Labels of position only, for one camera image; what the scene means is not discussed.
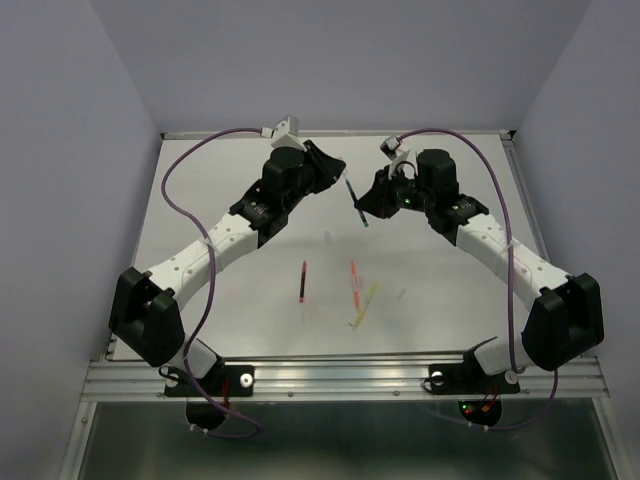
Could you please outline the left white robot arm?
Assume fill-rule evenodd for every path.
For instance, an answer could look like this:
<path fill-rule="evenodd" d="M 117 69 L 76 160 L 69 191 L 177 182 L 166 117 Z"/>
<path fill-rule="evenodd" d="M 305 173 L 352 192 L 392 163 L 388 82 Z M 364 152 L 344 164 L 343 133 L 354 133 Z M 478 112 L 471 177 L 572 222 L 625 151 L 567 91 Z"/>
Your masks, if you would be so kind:
<path fill-rule="evenodd" d="M 200 239 L 144 272 L 130 267 L 119 276 L 110 331 L 150 366 L 176 368 L 199 393 L 215 392 L 221 358 L 186 332 L 182 310 L 203 287 L 213 289 L 225 268 L 277 235 L 306 196 L 332 187 L 345 168 L 310 140 L 273 148 L 261 177 Z"/>

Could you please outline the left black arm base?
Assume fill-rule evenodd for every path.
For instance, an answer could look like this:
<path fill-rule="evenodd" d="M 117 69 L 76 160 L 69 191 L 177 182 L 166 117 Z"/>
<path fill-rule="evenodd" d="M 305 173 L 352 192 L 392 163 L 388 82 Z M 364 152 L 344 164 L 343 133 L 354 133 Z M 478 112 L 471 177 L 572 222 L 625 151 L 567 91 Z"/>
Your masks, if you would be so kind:
<path fill-rule="evenodd" d="M 194 387 L 186 372 L 162 366 L 158 368 L 158 374 L 165 381 L 166 397 L 186 401 L 186 420 L 196 431 L 223 435 L 221 426 L 231 415 L 212 406 Z M 231 400 L 249 398 L 253 395 L 255 367 L 250 364 L 231 364 L 217 360 L 212 369 L 197 382 L 217 403 L 237 413 Z"/>

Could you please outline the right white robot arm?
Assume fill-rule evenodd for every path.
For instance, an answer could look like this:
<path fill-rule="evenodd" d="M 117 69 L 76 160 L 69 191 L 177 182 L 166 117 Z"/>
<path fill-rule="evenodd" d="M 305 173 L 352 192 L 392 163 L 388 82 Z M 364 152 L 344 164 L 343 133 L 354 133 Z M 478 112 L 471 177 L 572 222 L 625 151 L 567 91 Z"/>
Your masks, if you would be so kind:
<path fill-rule="evenodd" d="M 401 209 L 424 214 L 435 232 L 511 286 L 511 298 L 528 311 L 523 331 L 513 339 L 492 339 L 471 349 L 460 366 L 466 387 L 482 390 L 507 370 L 553 371 L 603 341 L 600 286 L 592 276 L 573 276 L 508 239 L 505 225 L 485 205 L 461 193 L 447 151 L 420 152 L 413 177 L 402 165 L 395 160 L 377 171 L 356 208 L 380 219 Z"/>

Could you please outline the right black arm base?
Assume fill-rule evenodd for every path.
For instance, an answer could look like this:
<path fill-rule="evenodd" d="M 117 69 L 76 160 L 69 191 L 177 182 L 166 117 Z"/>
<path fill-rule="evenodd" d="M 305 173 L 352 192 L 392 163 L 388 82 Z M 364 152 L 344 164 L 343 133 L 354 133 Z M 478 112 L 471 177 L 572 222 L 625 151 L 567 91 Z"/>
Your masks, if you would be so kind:
<path fill-rule="evenodd" d="M 458 401 L 468 426 L 489 430 L 502 416 L 502 394 L 521 392 L 517 376 L 510 371 L 488 375 L 475 357 L 476 351 L 495 337 L 481 342 L 462 355 L 459 363 L 432 364 L 421 382 L 422 389 L 435 396 L 463 396 Z"/>

